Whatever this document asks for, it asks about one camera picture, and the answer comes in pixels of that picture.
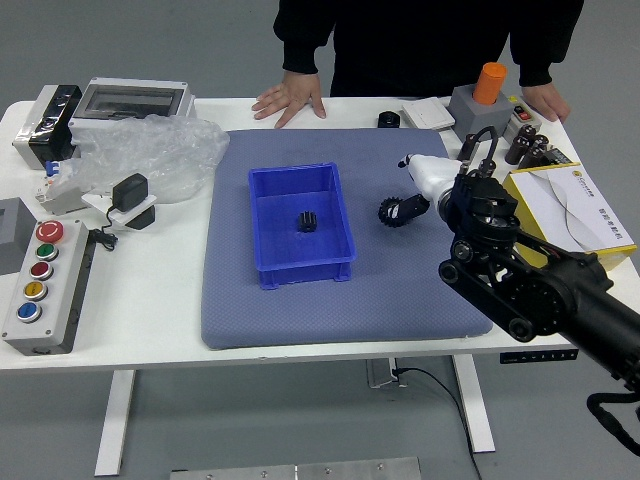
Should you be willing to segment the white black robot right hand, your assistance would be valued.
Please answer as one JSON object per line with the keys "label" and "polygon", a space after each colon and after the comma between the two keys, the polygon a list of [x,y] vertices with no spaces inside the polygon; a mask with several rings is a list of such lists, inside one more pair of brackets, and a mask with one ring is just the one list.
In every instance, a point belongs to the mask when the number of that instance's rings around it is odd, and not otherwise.
{"label": "white black robot right hand", "polygon": [[415,218],[434,206],[440,218],[445,220],[446,206],[461,162],[437,156],[409,154],[399,161],[398,167],[408,169],[418,194],[400,202],[396,217]]}

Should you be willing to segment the person's left hand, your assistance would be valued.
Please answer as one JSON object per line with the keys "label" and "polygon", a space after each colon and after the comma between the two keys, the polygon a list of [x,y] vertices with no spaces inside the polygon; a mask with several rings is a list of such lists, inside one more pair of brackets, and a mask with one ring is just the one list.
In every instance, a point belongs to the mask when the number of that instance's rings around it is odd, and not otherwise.
{"label": "person's left hand", "polygon": [[553,83],[521,88],[522,98],[548,121],[564,123],[571,109]]}

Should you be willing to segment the person's right hand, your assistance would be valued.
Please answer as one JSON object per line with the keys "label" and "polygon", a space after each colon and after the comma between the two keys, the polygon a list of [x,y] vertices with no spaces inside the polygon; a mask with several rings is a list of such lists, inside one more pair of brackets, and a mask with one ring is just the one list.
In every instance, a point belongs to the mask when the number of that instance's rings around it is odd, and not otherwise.
{"label": "person's right hand", "polygon": [[318,118],[326,118],[319,75],[285,71],[282,81],[261,93],[251,110],[255,120],[280,113],[275,127],[283,128],[308,104]]}

